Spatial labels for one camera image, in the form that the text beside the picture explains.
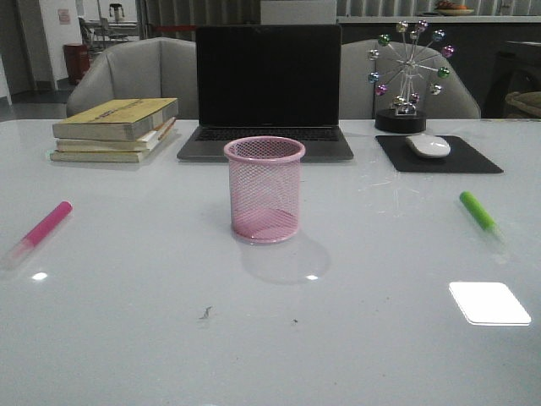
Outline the green highlighter pen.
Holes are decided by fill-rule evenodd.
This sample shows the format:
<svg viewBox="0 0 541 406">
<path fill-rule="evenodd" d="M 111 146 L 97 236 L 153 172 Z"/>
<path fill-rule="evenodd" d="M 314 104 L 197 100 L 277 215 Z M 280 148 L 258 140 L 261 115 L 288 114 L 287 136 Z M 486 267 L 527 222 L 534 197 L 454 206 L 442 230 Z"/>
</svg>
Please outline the green highlighter pen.
<svg viewBox="0 0 541 406">
<path fill-rule="evenodd" d="M 505 243 L 497 222 L 473 193 L 462 191 L 459 195 L 459 200 L 480 227 L 484 236 L 491 238 L 497 244 L 503 245 Z"/>
</svg>

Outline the pink highlighter pen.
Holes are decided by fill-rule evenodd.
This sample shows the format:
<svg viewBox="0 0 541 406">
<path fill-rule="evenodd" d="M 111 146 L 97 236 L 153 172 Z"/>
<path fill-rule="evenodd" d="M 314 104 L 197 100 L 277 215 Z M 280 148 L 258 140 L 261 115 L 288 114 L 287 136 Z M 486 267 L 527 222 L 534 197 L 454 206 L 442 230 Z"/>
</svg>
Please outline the pink highlighter pen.
<svg viewBox="0 0 541 406">
<path fill-rule="evenodd" d="M 1 270 L 11 272 L 18 267 L 72 210 L 69 201 L 61 201 L 1 258 Z"/>
</svg>

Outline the pink mesh pen holder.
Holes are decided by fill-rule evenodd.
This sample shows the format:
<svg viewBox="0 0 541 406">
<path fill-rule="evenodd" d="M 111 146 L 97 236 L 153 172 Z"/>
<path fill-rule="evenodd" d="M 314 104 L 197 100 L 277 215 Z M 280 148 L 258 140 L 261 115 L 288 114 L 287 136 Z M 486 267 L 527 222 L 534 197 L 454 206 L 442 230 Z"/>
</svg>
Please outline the pink mesh pen holder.
<svg viewBox="0 0 541 406">
<path fill-rule="evenodd" d="M 285 241 L 299 230 L 301 159 L 305 146 L 277 136 L 227 143 L 233 232 L 253 244 Z"/>
</svg>

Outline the grey laptop computer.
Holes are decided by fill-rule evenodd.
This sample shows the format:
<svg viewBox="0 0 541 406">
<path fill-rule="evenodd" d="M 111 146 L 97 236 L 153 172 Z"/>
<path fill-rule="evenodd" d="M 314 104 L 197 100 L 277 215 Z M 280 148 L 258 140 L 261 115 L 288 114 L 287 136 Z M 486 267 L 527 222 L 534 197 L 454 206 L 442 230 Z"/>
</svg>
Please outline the grey laptop computer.
<svg viewBox="0 0 541 406">
<path fill-rule="evenodd" d="M 220 162 L 249 136 L 304 144 L 306 162 L 346 161 L 339 127 L 339 25 L 207 25 L 196 30 L 199 125 L 177 157 Z"/>
</svg>

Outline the middle white book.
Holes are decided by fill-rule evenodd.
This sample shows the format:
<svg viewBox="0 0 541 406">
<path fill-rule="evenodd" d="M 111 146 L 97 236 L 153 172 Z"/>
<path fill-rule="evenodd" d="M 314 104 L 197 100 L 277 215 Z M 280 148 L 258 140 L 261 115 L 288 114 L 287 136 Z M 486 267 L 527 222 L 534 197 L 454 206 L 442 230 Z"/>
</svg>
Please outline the middle white book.
<svg viewBox="0 0 541 406">
<path fill-rule="evenodd" d="M 56 139 L 58 151 L 63 152 L 142 152 L 153 150 L 169 133 L 176 119 L 170 118 L 159 127 L 149 131 L 137 140 L 71 140 Z"/>
</svg>

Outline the white computer mouse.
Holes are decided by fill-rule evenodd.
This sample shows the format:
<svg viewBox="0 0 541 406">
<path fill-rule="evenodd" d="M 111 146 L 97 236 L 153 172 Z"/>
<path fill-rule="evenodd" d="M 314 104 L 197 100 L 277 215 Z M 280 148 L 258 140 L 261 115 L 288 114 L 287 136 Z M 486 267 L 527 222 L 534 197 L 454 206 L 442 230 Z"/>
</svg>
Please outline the white computer mouse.
<svg viewBox="0 0 541 406">
<path fill-rule="evenodd" d="M 413 134 L 406 137 L 406 143 L 416 156 L 441 158 L 451 153 L 448 142 L 440 136 Z"/>
</svg>

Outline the top yellow book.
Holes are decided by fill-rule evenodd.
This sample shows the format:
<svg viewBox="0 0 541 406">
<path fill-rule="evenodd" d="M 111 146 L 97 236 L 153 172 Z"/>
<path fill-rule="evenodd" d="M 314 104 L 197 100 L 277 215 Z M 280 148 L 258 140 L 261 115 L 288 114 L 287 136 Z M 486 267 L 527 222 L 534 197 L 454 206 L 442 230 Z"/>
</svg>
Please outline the top yellow book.
<svg viewBox="0 0 541 406">
<path fill-rule="evenodd" d="M 177 98 L 110 100 L 52 126 L 58 139 L 132 141 L 178 115 Z"/>
</svg>

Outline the white box behind laptop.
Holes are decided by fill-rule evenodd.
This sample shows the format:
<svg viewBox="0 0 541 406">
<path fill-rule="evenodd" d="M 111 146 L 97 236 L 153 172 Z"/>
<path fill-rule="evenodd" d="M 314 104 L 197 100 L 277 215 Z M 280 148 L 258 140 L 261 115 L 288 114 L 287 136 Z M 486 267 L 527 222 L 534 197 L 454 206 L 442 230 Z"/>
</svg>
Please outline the white box behind laptop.
<svg viewBox="0 0 541 406">
<path fill-rule="evenodd" d="M 262 25 L 333 25 L 336 1 L 261 1 Z"/>
</svg>

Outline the ferris wheel desk ornament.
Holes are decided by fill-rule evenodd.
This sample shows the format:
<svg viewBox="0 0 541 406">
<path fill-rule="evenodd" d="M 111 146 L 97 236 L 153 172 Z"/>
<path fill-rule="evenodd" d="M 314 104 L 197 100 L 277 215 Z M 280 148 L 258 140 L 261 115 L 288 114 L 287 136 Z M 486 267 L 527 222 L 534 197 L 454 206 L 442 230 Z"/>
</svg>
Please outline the ferris wheel desk ornament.
<svg viewBox="0 0 541 406">
<path fill-rule="evenodd" d="M 427 80 L 429 72 L 439 79 L 450 76 L 447 67 L 433 68 L 425 64 L 434 56 L 428 54 L 429 46 L 418 44 L 420 36 L 429 28 L 429 22 L 420 19 L 415 23 L 401 20 L 396 23 L 396 33 L 402 36 L 402 44 L 391 44 L 391 35 L 381 34 L 375 48 L 368 51 L 368 59 L 378 63 L 387 60 L 393 63 L 385 72 L 369 73 L 368 82 L 374 86 L 374 95 L 384 96 L 393 85 L 397 93 L 391 98 L 388 108 L 375 112 L 374 125 L 377 129 L 395 134 L 416 134 L 426 130 L 426 113 L 420 110 L 421 92 L 415 89 L 416 80 Z"/>
</svg>

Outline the black mouse pad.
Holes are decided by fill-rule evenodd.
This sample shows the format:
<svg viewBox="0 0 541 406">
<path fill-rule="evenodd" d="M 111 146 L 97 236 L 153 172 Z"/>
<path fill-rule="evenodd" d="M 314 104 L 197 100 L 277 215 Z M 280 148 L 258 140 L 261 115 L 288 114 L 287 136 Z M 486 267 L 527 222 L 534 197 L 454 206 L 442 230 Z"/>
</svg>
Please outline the black mouse pad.
<svg viewBox="0 0 541 406">
<path fill-rule="evenodd" d="M 394 168 L 404 173 L 470 173 L 497 174 L 504 170 L 458 136 L 446 135 L 451 147 L 444 157 L 422 157 L 407 145 L 406 135 L 375 137 Z"/>
</svg>

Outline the bottom pale book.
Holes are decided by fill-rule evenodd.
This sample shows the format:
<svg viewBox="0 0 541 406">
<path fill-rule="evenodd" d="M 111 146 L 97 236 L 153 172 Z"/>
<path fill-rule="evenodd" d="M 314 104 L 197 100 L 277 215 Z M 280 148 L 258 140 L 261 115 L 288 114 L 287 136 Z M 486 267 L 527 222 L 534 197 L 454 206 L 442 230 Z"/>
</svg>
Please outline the bottom pale book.
<svg viewBox="0 0 541 406">
<path fill-rule="evenodd" d="M 142 151 L 142 152 L 135 152 L 135 151 L 131 151 L 131 152 L 97 152 L 97 151 L 63 152 L 63 151 L 58 151 L 57 147 L 56 147 L 56 149 L 49 154 L 49 158 L 52 161 L 55 161 L 55 162 L 137 163 L 137 162 L 143 161 L 153 150 L 151 150 L 151 151 Z"/>
</svg>

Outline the red trash bin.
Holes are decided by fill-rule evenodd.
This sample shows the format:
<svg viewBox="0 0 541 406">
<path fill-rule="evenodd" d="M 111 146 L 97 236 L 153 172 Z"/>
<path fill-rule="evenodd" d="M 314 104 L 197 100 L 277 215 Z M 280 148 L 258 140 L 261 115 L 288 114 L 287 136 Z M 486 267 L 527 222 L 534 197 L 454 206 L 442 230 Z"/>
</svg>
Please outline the red trash bin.
<svg viewBox="0 0 541 406">
<path fill-rule="evenodd" d="M 89 49 L 85 44 L 65 44 L 63 55 L 68 72 L 68 82 L 77 85 L 90 68 Z"/>
</svg>

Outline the fruit bowl on counter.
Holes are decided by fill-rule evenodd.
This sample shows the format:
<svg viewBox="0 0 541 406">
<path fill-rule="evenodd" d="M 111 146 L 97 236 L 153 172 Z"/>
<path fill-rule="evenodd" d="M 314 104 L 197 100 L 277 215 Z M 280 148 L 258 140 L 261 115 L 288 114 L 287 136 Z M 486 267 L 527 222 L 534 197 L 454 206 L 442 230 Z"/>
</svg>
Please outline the fruit bowl on counter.
<svg viewBox="0 0 541 406">
<path fill-rule="evenodd" d="M 464 4 L 451 1 L 437 1 L 434 11 L 444 16 L 467 16 L 474 12 L 472 8 L 468 8 Z"/>
</svg>

